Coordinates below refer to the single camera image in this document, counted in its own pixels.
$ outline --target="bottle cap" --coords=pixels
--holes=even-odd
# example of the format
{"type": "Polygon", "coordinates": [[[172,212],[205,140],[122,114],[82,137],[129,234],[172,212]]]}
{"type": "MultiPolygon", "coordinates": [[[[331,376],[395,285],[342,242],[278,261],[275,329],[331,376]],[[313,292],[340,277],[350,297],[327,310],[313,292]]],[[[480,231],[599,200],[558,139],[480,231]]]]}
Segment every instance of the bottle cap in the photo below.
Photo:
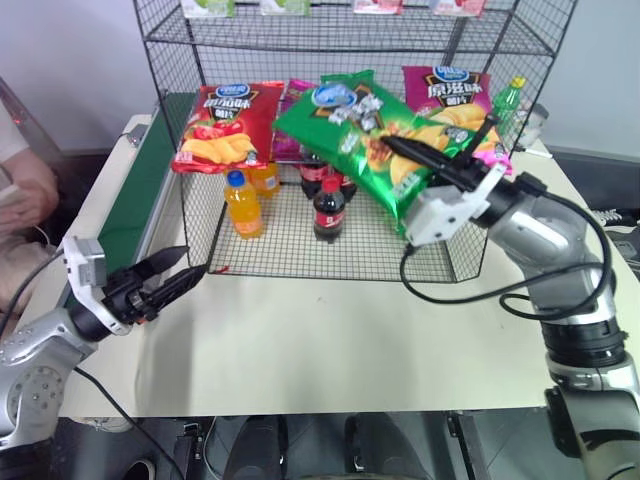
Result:
{"type": "Polygon", "coordinates": [[[232,187],[242,187],[245,184],[244,173],[240,170],[232,170],[227,173],[227,182],[232,187]]]}
{"type": "Polygon", "coordinates": [[[524,77],[513,77],[513,80],[511,80],[511,86],[514,88],[522,88],[524,87],[524,84],[527,83],[527,79],[524,77]]]}
{"type": "Polygon", "coordinates": [[[340,179],[337,175],[329,175],[322,179],[322,190],[326,193],[334,193],[340,190],[340,179]]]}

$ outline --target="black cable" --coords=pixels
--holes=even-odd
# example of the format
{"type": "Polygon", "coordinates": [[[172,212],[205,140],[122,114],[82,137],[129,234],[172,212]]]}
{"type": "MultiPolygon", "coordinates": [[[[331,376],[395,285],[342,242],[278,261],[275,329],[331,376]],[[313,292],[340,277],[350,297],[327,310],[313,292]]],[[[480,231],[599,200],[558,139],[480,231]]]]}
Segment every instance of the black cable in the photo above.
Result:
{"type": "Polygon", "coordinates": [[[598,262],[577,263],[577,264],[569,265],[567,267],[563,267],[557,270],[553,270],[551,272],[546,272],[546,273],[537,275],[535,277],[528,278],[521,282],[507,285],[497,290],[486,292],[480,295],[475,295],[473,297],[443,299],[443,298],[434,298],[434,297],[425,295],[424,293],[416,290],[410,284],[405,274],[405,267],[406,267],[407,260],[411,255],[413,255],[416,252],[417,249],[413,247],[411,244],[408,244],[405,248],[402,259],[400,260],[400,280],[402,281],[402,284],[407,288],[407,290],[409,290],[409,292],[411,292],[413,295],[417,296],[418,298],[425,300],[427,302],[442,304],[442,305],[459,305],[459,304],[477,302],[480,300],[486,300],[488,298],[500,296],[499,302],[502,308],[504,308],[507,312],[511,313],[512,315],[516,315],[521,318],[526,318],[528,320],[539,320],[539,321],[559,320],[561,318],[574,315],[580,312],[584,307],[593,304],[596,301],[596,299],[605,290],[605,288],[607,287],[607,285],[609,284],[612,278],[611,248],[609,246],[609,242],[607,240],[606,234],[602,230],[602,227],[600,226],[600,224],[596,222],[595,219],[593,219],[587,212],[582,210],[582,208],[580,208],[578,205],[576,205],[572,201],[562,197],[558,197],[557,195],[547,193],[547,192],[545,192],[543,195],[549,200],[560,203],[561,205],[564,205],[570,210],[574,211],[575,213],[580,215],[587,222],[588,225],[590,225],[593,228],[596,235],[598,236],[598,240],[600,241],[600,246],[602,248],[602,263],[598,263],[598,262]],[[513,290],[535,285],[537,283],[547,281],[558,276],[566,275],[567,273],[575,272],[578,270],[584,270],[587,268],[601,268],[602,274],[600,277],[600,281],[598,282],[598,285],[596,285],[596,288],[593,290],[593,292],[591,292],[591,294],[589,294],[582,302],[580,302],[577,305],[574,305],[573,307],[569,307],[559,312],[553,312],[548,314],[531,314],[527,312],[522,312],[520,310],[516,310],[515,308],[507,305],[506,303],[507,300],[510,298],[516,298],[520,300],[529,300],[529,297],[526,295],[509,293],[513,290]]]}
{"type": "Polygon", "coordinates": [[[104,388],[102,386],[102,384],[98,381],[97,378],[95,378],[93,375],[91,375],[90,373],[85,372],[84,370],[82,370],[80,367],[74,367],[73,368],[74,372],[76,372],[77,374],[83,376],[84,378],[86,378],[87,380],[89,380],[91,383],[93,383],[95,385],[95,387],[100,390],[100,393],[102,393],[102,395],[104,395],[104,398],[106,398],[109,403],[111,405],[113,405],[113,408],[115,408],[118,413],[120,415],[122,415],[122,417],[129,422],[135,429],[137,429],[140,433],[142,433],[142,435],[144,435],[147,440],[149,440],[154,447],[156,447],[158,449],[158,451],[160,452],[160,454],[165,458],[165,460],[167,460],[171,466],[176,470],[176,472],[178,472],[178,476],[182,479],[185,480],[184,475],[182,474],[182,470],[180,470],[180,467],[178,466],[178,464],[176,463],[176,461],[173,459],[173,457],[171,457],[171,455],[169,455],[167,453],[167,451],[162,448],[162,445],[160,445],[150,434],[149,432],[147,432],[144,428],[142,428],[142,426],[140,426],[140,424],[138,422],[136,422],[133,418],[131,418],[127,412],[124,411],[124,409],[118,404],[118,402],[116,402],[116,400],[109,394],[109,392],[107,392],[107,389],[104,388]]]}
{"type": "Polygon", "coordinates": [[[7,310],[2,315],[2,320],[0,320],[0,337],[4,333],[4,329],[7,328],[7,323],[9,323],[9,318],[11,318],[11,315],[13,314],[13,311],[16,309],[16,305],[18,304],[20,297],[22,296],[26,288],[42,270],[44,270],[49,265],[51,265],[56,258],[62,255],[62,253],[63,253],[62,249],[58,250],[56,253],[53,254],[53,256],[51,256],[51,258],[47,259],[46,261],[38,265],[36,269],[33,272],[31,272],[29,276],[22,281],[22,283],[16,290],[16,293],[14,293],[13,297],[11,297],[9,306],[7,307],[7,310]]]}

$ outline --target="metal wire rack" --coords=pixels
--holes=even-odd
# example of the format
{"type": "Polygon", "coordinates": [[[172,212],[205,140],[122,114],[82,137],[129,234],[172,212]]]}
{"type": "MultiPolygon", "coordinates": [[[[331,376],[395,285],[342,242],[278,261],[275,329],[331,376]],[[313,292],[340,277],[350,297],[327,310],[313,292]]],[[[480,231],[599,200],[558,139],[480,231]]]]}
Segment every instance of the metal wire rack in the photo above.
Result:
{"type": "MultiPolygon", "coordinates": [[[[317,82],[325,73],[372,68],[378,83],[404,99],[401,66],[453,65],[489,73],[492,95],[514,75],[525,76],[521,99],[530,107],[558,54],[576,1],[489,0],[478,18],[437,16],[424,0],[405,0],[402,15],[392,16],[353,14],[351,0],[312,1],[308,17],[262,16],[257,0],[237,1],[233,18],[185,19],[180,0],[134,0],[134,7],[161,111],[177,147],[201,85],[289,78],[317,82]]],[[[524,125],[520,122],[507,129],[509,149],[517,143],[524,125]]],[[[264,238],[240,242],[225,216],[219,176],[183,175],[181,185],[192,264],[208,261],[212,272],[228,266],[232,273],[251,275],[398,279],[392,259],[400,258],[401,239],[365,195],[356,195],[349,205],[353,223],[341,243],[325,251],[312,240],[305,210],[311,206],[298,195],[299,187],[285,185],[274,201],[265,202],[264,238]],[[341,257],[381,250],[381,242],[384,255],[371,253],[362,264],[341,257]],[[317,250],[315,261],[291,260],[296,248],[311,244],[317,250]],[[291,258],[276,255],[283,251],[291,258]],[[391,266],[365,265],[383,257],[383,264],[393,264],[393,273],[391,266]]],[[[414,262],[411,277],[442,282],[472,278],[479,273],[484,245],[482,233],[470,227],[425,250],[424,262],[414,262]]]]}

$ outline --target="orange soda bottle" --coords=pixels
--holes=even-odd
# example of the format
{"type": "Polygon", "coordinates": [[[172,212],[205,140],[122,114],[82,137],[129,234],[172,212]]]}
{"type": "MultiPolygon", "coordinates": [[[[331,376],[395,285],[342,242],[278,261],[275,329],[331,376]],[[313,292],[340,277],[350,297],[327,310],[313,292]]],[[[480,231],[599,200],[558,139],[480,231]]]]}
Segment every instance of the orange soda bottle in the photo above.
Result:
{"type": "Polygon", "coordinates": [[[228,204],[229,217],[238,235],[242,238],[262,235],[264,224],[260,215],[260,204],[256,190],[240,170],[232,170],[227,173],[224,198],[228,204]]]}
{"type": "Polygon", "coordinates": [[[272,197],[280,191],[278,165],[275,162],[270,162],[267,168],[251,170],[249,178],[260,195],[272,197]]]}

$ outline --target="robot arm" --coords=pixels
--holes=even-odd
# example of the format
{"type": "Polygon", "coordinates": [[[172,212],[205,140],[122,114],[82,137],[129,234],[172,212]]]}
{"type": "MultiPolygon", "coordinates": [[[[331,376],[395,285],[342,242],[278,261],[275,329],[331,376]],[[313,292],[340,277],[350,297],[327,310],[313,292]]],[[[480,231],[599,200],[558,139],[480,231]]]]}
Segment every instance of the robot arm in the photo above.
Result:
{"type": "MultiPolygon", "coordinates": [[[[565,269],[565,274],[546,275],[528,285],[528,296],[510,295],[530,300],[535,314],[520,313],[505,299],[501,305],[541,320],[547,366],[556,383],[545,395],[558,448],[580,457],[591,479],[639,478],[640,385],[616,321],[612,281],[602,278],[607,269],[585,243],[590,217],[579,214],[571,202],[546,194],[531,175],[508,182],[501,178],[504,167],[489,170],[474,161],[475,145],[496,121],[489,116],[469,147],[453,159],[420,142],[383,139],[395,153],[428,166],[446,181],[424,191],[409,209],[408,253],[450,238],[471,221],[488,230],[525,279],[565,269]],[[590,297],[593,301],[585,302],[590,297]]],[[[607,250],[602,230],[593,220],[589,223],[607,250]]]]}
{"type": "Polygon", "coordinates": [[[153,320],[206,272],[206,266],[187,268],[153,290],[149,280],[173,266],[186,247],[161,250],[107,277],[97,241],[65,238],[63,246],[80,304],[47,313],[0,345],[1,478],[45,478],[33,469],[46,467],[46,459],[34,459],[41,457],[43,442],[55,431],[71,370],[97,350],[100,340],[126,335],[135,323],[153,320]]]}

